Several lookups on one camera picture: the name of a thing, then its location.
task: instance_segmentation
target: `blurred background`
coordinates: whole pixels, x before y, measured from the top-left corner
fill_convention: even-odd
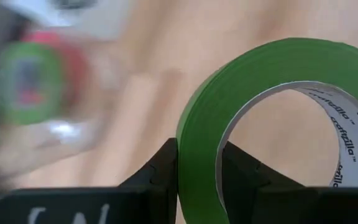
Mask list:
[[[95,147],[49,163],[32,161],[43,165],[9,179],[9,188],[113,186],[175,136],[191,94],[240,54],[286,37],[358,47],[358,1],[0,1],[0,52],[19,35],[17,27],[67,34],[94,62],[92,75],[105,73],[116,91],[103,96],[114,101]],[[291,90],[253,107],[231,141],[305,185],[328,185],[338,160],[336,133],[324,110]],[[0,163],[0,170],[12,166]],[[178,223],[184,223],[180,207]]]

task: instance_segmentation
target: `green tape roll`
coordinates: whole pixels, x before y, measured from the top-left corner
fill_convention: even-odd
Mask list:
[[[59,114],[64,91],[59,54],[36,43],[10,45],[1,56],[0,111],[16,124],[39,123]]]
[[[238,115],[287,88],[316,100],[337,129],[337,173],[343,177],[335,176],[331,186],[358,186],[358,49],[327,40],[279,40],[220,68],[188,102],[177,128],[178,190],[187,224],[229,223],[219,194],[219,152]]]

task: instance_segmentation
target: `black plastic holder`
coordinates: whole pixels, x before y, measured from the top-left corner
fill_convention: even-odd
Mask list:
[[[177,160],[172,138],[117,187],[15,190],[0,198],[0,224],[175,223]],[[358,189],[304,187],[230,142],[222,164],[230,223],[358,223]]]

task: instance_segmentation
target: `light wood table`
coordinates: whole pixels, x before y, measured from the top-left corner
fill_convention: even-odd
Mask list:
[[[17,187],[120,184],[175,135],[186,102],[209,74],[285,37],[358,47],[358,1],[138,1],[122,37],[104,43],[128,69],[108,136],[92,151],[17,178]],[[324,110],[293,91],[252,108],[231,141],[306,185],[328,185],[337,166],[337,137]]]

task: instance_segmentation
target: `white tape core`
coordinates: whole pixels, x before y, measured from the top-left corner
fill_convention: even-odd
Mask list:
[[[338,87],[320,82],[284,83],[268,89],[248,101],[227,126],[216,158],[216,188],[222,205],[222,150],[241,117],[264,98],[283,90],[296,90],[320,104],[331,118],[339,141],[339,161],[330,183],[332,187],[358,187],[358,101]]]

